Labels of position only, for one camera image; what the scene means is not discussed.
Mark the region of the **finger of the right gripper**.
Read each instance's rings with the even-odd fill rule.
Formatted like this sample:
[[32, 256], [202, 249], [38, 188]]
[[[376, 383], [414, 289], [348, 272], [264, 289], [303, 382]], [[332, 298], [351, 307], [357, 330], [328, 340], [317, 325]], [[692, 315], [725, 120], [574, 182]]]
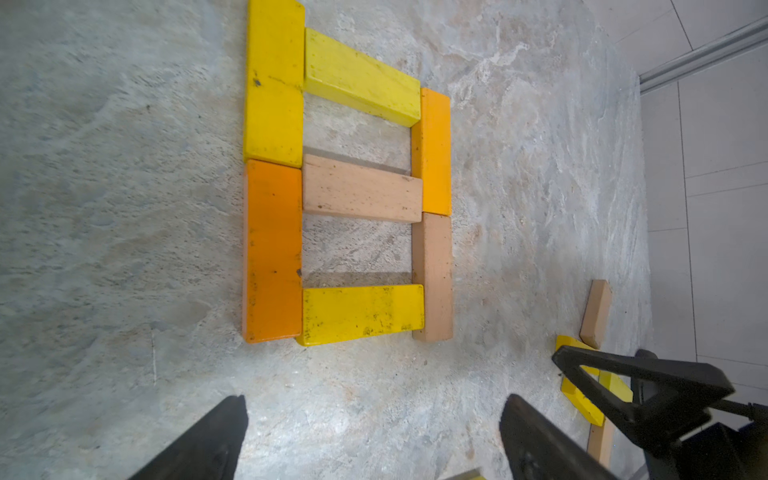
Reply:
[[[582, 349], [573, 346], [563, 346], [556, 350], [552, 356], [555, 365], [602, 413], [608, 417], [624, 435], [636, 446], [641, 447], [641, 377], [643, 370], [649, 367], [677, 367], [679, 360], [664, 360], [656, 357], [649, 351], [640, 350], [635, 356], [622, 356], [594, 350]], [[623, 402], [600, 385], [599, 381], [592, 378], [586, 372], [588, 367], [594, 367], [599, 372], [607, 371], [626, 377], [630, 380], [630, 388], [633, 392], [631, 403]], [[723, 395], [717, 393], [717, 400], [734, 393], [727, 390]], [[707, 412], [705, 423], [711, 420], [709, 409], [711, 402], [704, 402], [703, 410]], [[679, 437], [681, 441], [686, 434]]]

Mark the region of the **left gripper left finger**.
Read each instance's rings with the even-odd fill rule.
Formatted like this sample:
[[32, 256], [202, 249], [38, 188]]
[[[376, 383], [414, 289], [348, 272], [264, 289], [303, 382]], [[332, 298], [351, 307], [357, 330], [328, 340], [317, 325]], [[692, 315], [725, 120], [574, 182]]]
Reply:
[[232, 480], [247, 428], [245, 396], [228, 396], [130, 479]]

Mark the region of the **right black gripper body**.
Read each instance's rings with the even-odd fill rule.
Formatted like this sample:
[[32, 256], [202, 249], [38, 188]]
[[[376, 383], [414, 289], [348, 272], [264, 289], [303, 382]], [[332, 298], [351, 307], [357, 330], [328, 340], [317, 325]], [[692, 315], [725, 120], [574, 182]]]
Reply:
[[[765, 479], [767, 477], [767, 407], [723, 398], [732, 385], [709, 364], [649, 367], [641, 377], [641, 447], [651, 479]], [[733, 430], [716, 423], [687, 440], [680, 436], [701, 426], [710, 406], [747, 417]]]

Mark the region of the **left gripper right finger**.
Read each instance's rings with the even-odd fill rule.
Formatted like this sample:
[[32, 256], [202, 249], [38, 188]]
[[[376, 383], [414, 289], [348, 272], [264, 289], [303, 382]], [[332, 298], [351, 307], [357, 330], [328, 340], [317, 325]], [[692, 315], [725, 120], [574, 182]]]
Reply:
[[506, 400], [499, 432], [514, 479], [615, 479], [519, 395]]

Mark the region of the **amber orange block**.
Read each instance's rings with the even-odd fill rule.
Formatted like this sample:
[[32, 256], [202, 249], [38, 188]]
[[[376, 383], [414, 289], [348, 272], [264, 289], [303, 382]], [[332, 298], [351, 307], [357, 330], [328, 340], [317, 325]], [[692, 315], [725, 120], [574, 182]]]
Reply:
[[423, 211], [450, 216], [450, 98], [421, 88], [421, 119], [411, 128], [412, 176], [423, 182]]

